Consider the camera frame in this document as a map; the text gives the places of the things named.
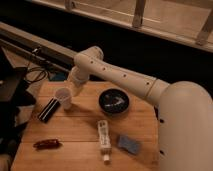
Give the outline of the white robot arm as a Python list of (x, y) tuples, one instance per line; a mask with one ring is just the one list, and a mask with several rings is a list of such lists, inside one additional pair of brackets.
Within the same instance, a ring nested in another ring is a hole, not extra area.
[(103, 61), (93, 46), (73, 57), (76, 86), (91, 75), (131, 92), (158, 109), (159, 171), (213, 171), (213, 99), (200, 85), (165, 81)]

